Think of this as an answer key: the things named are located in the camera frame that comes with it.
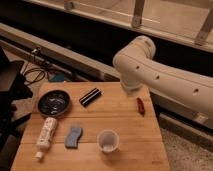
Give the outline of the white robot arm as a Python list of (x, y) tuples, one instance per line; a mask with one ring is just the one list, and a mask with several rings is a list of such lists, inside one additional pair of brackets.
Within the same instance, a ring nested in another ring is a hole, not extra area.
[(177, 69), (153, 60), (154, 42), (138, 36), (119, 50), (113, 66), (126, 91), (143, 84), (213, 119), (213, 78)]

